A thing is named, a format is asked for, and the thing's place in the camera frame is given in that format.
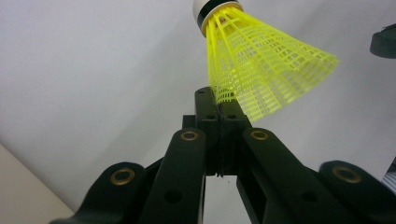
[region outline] shuttlecock cork base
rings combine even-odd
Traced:
[[[249,16],[237,1],[196,0],[209,85],[218,104],[237,100],[250,121],[273,113],[330,74],[338,60]]]

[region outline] gray background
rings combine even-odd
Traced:
[[[312,91],[253,126],[299,160],[359,165],[380,179],[396,155],[396,61],[369,52],[394,0],[241,0],[245,11],[338,55]],[[108,166],[163,156],[207,86],[191,0],[2,1],[0,144],[72,209]],[[209,177],[205,223],[248,223],[233,177]]]

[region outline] yellow shuttlecock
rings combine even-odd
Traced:
[[[216,102],[236,99],[251,121],[309,91],[339,63],[243,12],[233,0],[195,0]]]

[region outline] black object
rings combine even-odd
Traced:
[[[396,59],[396,24],[373,34],[370,52],[378,57]]]
[[[236,101],[216,105],[210,88],[195,106],[161,160],[107,168],[78,211],[51,224],[202,223],[206,175],[237,175],[252,223],[396,223],[396,196],[361,168],[309,170],[273,133],[252,128]]]

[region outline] shuttlecock skirt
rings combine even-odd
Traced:
[[[206,41],[216,102],[236,99],[251,121],[309,91],[339,62],[234,7],[213,14]]]

